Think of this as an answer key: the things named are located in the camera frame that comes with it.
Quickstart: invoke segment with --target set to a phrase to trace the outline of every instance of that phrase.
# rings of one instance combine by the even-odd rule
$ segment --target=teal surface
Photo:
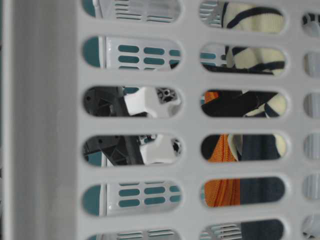
[[[100,67],[98,37],[92,37],[85,42],[83,46],[83,57],[89,65],[97,68]]]
[[[101,152],[96,152],[93,154],[88,155],[89,158],[89,163],[94,166],[101,166],[101,157],[102,153]]]
[[[99,216],[100,185],[89,188],[83,196],[84,209],[94,216]]]
[[[84,11],[89,14],[90,16],[95,17],[95,7],[92,3],[92,0],[82,0],[82,5],[84,8]]]

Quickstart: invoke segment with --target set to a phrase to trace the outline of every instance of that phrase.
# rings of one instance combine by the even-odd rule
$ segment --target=black plastic part
[[[97,117],[128,117],[122,87],[95,87],[84,96],[85,110]],[[144,164],[137,136],[96,136],[83,147],[83,154],[103,152],[113,165]]]

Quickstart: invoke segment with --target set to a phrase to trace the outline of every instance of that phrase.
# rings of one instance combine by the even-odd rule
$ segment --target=laundry basket
[[[299,24],[307,12],[320,13],[319,1],[242,0],[281,11],[285,27],[270,35],[216,27],[221,16],[213,13],[213,1],[179,0],[171,5],[174,1],[149,0],[143,7],[141,2],[97,0],[96,17],[86,13],[82,0],[3,2],[4,239],[177,240],[179,236],[213,240],[228,239],[230,233],[239,239],[244,233],[240,223],[273,219],[283,224],[282,240],[303,239],[304,221],[320,214],[317,200],[306,199],[303,190],[304,180],[320,172],[319,161],[308,159],[303,144],[320,128],[319,120],[308,117],[303,109],[305,96],[318,92],[319,83],[306,74],[302,62],[306,53],[320,48],[319,40],[306,35]],[[84,58],[84,46],[92,37],[99,38],[101,68]],[[205,49],[209,43],[214,43],[212,48]],[[138,47],[138,51],[121,51],[120,45]],[[199,62],[225,64],[223,45],[276,48],[287,64],[283,74],[274,78],[208,72]],[[152,54],[150,49],[163,54]],[[139,62],[128,64],[120,56],[138,57]],[[163,61],[153,64],[146,58]],[[170,61],[179,64],[170,69]],[[94,117],[85,111],[83,100],[97,86],[164,86],[180,93],[182,106],[175,116],[164,119]],[[287,112],[275,119],[209,118],[199,102],[212,89],[278,91],[287,101]],[[286,154],[277,161],[213,164],[201,155],[201,143],[208,135],[271,132],[282,135],[287,143]],[[183,146],[179,160],[104,168],[84,160],[83,145],[92,136],[141,134],[177,137]],[[206,181],[261,177],[283,181],[285,193],[279,201],[208,208],[200,198]],[[161,197],[168,202],[168,210],[152,206],[134,212],[132,207],[125,214],[128,208],[115,205],[114,210],[122,212],[111,210],[108,215],[108,205],[113,206],[109,200],[121,201],[118,193],[127,189],[120,184],[138,183],[144,193],[149,182],[165,187],[168,195]],[[83,206],[85,192],[96,185],[103,185],[104,216],[90,215]],[[179,194],[170,191],[172,186],[179,187]],[[181,200],[171,202],[176,195]],[[138,200],[144,203],[145,198]]]

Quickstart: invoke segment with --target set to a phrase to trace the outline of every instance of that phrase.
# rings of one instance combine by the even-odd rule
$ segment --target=navy stripe
[[[230,48],[229,46],[226,46],[226,47],[225,47],[225,57],[227,57],[227,54],[228,54],[228,52],[229,52],[229,48]]]
[[[246,50],[247,47],[234,47],[232,48],[232,54],[233,56],[237,55],[238,53],[241,53],[242,51]]]
[[[224,18],[225,18],[225,15],[226,15],[226,11],[227,11],[228,5],[229,5],[228,2],[226,2],[226,3],[223,5],[222,19],[221,19],[221,27],[224,27]]]
[[[276,14],[276,15],[280,15],[282,16],[282,14],[273,8],[269,8],[269,7],[254,7],[245,11],[242,11],[240,13],[238,13],[234,19],[232,19],[226,26],[227,29],[232,29],[234,28],[236,25],[238,25],[238,23],[246,18],[249,17],[253,17],[256,15],[262,15],[262,14]]]
[[[314,15],[313,13],[309,13],[309,16],[310,16],[311,21],[316,20],[316,15]]]
[[[275,110],[273,110],[272,107],[267,103],[264,105],[264,111],[265,114],[267,114],[270,118],[279,117],[279,114]]]
[[[303,16],[302,21],[303,21],[303,25],[306,25],[308,23],[307,17]]]
[[[259,63],[253,67],[250,67],[249,70],[262,72],[264,70],[276,70],[276,69],[284,69],[285,62],[284,61],[271,61],[268,63]]]

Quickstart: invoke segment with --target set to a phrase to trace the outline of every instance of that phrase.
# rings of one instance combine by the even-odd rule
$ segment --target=ventilation slot
[[[153,16],[149,15],[146,17],[147,22],[155,22],[155,23],[171,23],[174,19],[168,16]]]
[[[119,201],[119,207],[121,207],[121,208],[136,207],[138,205],[140,205],[140,201],[138,199],[130,199],[130,200],[121,200],[121,201]]]
[[[144,200],[146,205],[163,204],[166,201],[164,197],[149,197]]]

